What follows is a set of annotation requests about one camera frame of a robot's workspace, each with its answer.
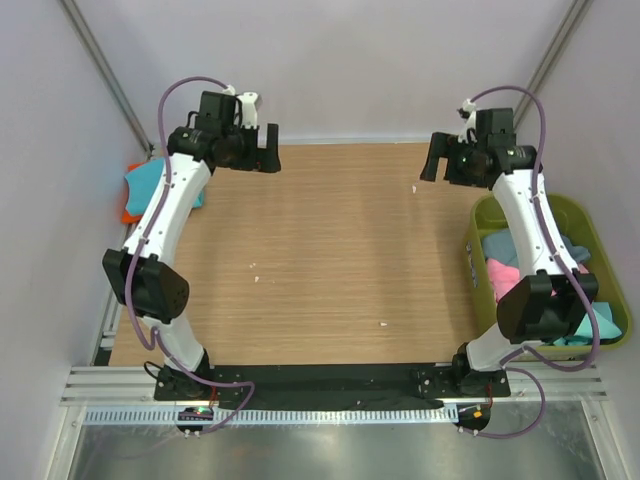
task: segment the metal floor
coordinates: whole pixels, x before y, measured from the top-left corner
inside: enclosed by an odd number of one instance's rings
[[[538,409],[537,402],[497,403],[487,431],[519,430]],[[69,478],[606,478],[577,401],[549,403],[537,429],[508,441],[459,434],[451,424],[239,427],[188,440],[176,432],[169,425],[84,426]]]

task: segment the teal cloth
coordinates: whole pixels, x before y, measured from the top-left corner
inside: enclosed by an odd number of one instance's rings
[[[151,202],[153,192],[155,192],[158,186],[163,168],[164,160],[157,158],[144,165],[140,165],[124,176],[129,184],[129,200],[127,200],[127,206],[125,207],[129,215],[136,216],[144,214]],[[193,208],[199,208],[203,203],[204,190],[200,192],[196,201],[193,202]]]
[[[608,302],[593,302],[592,307],[598,321],[598,331],[601,339],[611,340],[622,335],[622,331],[613,323],[613,314]],[[592,340],[591,322],[589,321],[589,316],[585,314],[574,336],[561,338],[553,344],[563,347],[567,345],[591,345]]]
[[[576,263],[584,264],[589,261],[591,253],[586,247],[573,245],[571,240],[564,235],[562,235],[562,240],[564,241],[567,251]],[[503,265],[520,268],[518,255],[516,254],[516,245],[513,242],[513,237],[508,228],[484,237],[482,239],[482,251],[484,252],[484,258],[493,258]]]

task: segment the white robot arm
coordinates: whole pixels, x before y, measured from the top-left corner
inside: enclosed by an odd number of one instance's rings
[[[206,350],[195,339],[185,311],[189,284],[173,269],[176,247],[194,201],[216,167],[275,173],[280,171],[278,126],[267,126],[266,148],[258,148],[260,97],[235,95],[233,87],[222,93],[203,92],[195,125],[178,127],[168,142],[171,155],[170,193],[147,237],[143,232],[161,201],[166,171],[140,223],[120,251],[108,250],[103,266],[116,298],[124,304],[125,275],[132,252],[144,240],[132,282],[137,316],[160,333],[172,358],[191,372],[208,374]],[[180,368],[165,357],[165,367],[180,376]]]
[[[534,210],[532,173],[536,150],[516,144],[513,110],[498,108],[476,111],[466,100],[458,111],[466,120],[459,135],[436,132],[431,137],[422,180],[435,181],[440,158],[447,159],[445,180],[456,185],[488,188],[502,207],[514,239],[520,282],[497,306],[497,323],[481,337],[461,347],[468,392],[487,384],[486,376],[502,369],[500,361],[519,350],[524,343],[549,343],[571,335],[585,314],[575,290],[558,265],[562,260],[591,301],[598,284],[591,274],[581,274],[578,265],[564,248],[564,243],[551,213],[539,172],[537,198],[542,217],[559,251],[547,246],[538,215]]]

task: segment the wood tabletop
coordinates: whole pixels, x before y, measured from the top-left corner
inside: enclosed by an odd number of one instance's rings
[[[280,148],[275,175],[216,171],[174,268],[218,364],[450,361],[476,336],[462,238],[486,191],[412,186],[424,144]],[[110,365],[162,362],[123,312]]]

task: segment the plastic laundry basket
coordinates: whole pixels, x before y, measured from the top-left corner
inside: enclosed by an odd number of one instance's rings
[[[594,273],[599,285],[596,301],[609,302],[613,321],[622,330],[615,340],[603,340],[601,349],[611,350],[627,341],[631,335],[631,314],[622,296],[600,239],[593,228],[589,215],[575,202],[561,195],[549,195],[551,211],[563,235],[574,245],[583,245],[591,252],[591,260],[585,264]],[[471,274],[469,283],[480,333],[484,333],[496,322],[497,304],[493,294],[484,253],[482,239],[491,233],[507,228],[507,220],[498,201],[489,195],[476,202],[471,210],[471,221],[464,239],[464,259]],[[538,350],[554,360],[565,360],[586,355],[591,346],[544,346]]]

